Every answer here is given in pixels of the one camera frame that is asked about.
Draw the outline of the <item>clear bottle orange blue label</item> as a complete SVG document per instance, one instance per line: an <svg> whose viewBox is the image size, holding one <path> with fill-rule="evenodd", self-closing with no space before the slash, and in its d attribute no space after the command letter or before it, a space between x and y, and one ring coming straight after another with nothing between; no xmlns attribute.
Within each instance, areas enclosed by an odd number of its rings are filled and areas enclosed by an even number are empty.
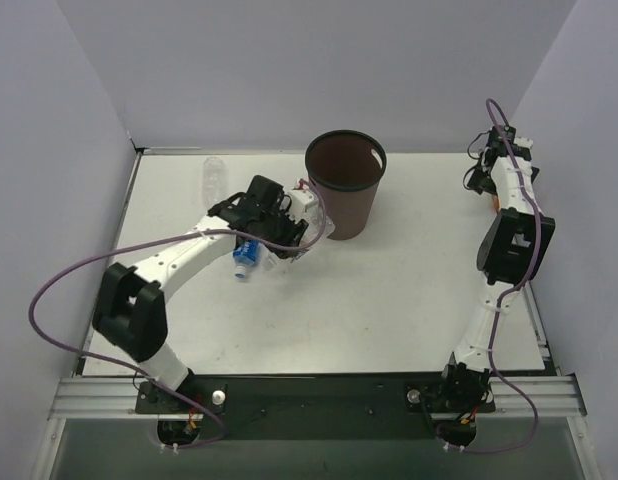
<svg viewBox="0 0 618 480"><path fill-rule="evenodd" d="M306 207L303 212L300 211L299 206L292 207L290 210L290 218L295 222L305 220L308 224L300 239L301 246L305 246L307 243L314 240L320 231L323 231L320 236L320 240L322 240L335 230L333 221L323 212L318 204Z"/></svg>

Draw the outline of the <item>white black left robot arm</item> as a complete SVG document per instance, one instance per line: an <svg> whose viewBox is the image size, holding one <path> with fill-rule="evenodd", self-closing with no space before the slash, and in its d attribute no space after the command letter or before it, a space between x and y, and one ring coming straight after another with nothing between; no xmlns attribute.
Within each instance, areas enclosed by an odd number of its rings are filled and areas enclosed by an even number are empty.
<svg viewBox="0 0 618 480"><path fill-rule="evenodd" d="M95 331L125 352L141 374L160 384L159 400L172 411L193 402L192 372L167 343L166 305L189 280L249 240L290 263L321 237L309 231L323 202L302 180L286 190L256 175L248 189L212 206L190 232L131 266L105 271L92 319Z"/></svg>

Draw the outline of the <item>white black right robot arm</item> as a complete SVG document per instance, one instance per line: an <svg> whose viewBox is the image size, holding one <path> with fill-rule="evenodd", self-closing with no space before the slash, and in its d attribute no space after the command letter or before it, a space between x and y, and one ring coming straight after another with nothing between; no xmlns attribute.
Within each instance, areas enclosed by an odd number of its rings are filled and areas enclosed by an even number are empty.
<svg viewBox="0 0 618 480"><path fill-rule="evenodd" d="M467 188L498 201L496 217L480 244L476 266L483 275L467 330L443 371L445 408L470 411L488 399L495 343L501 321L524 285L535 277L556 223L542 213L533 190L539 169L532 142L509 125L493 127Z"/></svg>

